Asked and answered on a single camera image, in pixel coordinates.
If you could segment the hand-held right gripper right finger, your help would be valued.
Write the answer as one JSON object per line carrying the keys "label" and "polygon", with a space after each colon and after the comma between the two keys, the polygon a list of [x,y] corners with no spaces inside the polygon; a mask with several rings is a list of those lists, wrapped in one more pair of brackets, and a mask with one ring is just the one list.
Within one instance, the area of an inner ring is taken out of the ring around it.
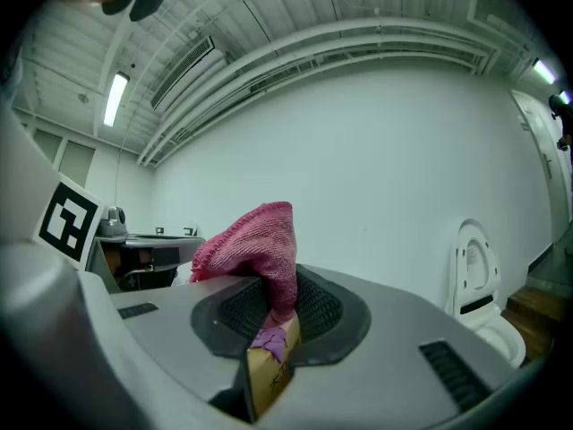
{"label": "hand-held right gripper right finger", "polygon": [[329,334],[291,356],[293,379],[267,414],[270,429],[507,427],[534,379],[427,300],[315,266],[299,271],[370,312],[346,307]]}

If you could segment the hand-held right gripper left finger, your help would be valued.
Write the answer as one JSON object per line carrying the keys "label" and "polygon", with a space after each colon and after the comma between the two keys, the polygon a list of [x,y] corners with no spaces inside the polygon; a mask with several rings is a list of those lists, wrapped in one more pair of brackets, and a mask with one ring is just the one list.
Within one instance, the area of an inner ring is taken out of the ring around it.
{"label": "hand-held right gripper left finger", "polygon": [[261,279],[226,276],[109,294],[79,275],[100,350],[145,429],[251,429],[246,350],[267,315]]}

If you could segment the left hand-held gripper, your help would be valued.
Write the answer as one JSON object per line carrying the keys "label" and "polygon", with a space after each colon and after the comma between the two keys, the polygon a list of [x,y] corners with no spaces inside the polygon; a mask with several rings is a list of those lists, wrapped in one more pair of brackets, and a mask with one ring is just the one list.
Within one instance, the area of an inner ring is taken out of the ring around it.
{"label": "left hand-held gripper", "polygon": [[75,270],[98,275],[109,291],[170,287],[205,243],[196,236],[128,234],[122,208],[106,206],[64,175],[33,239]]}

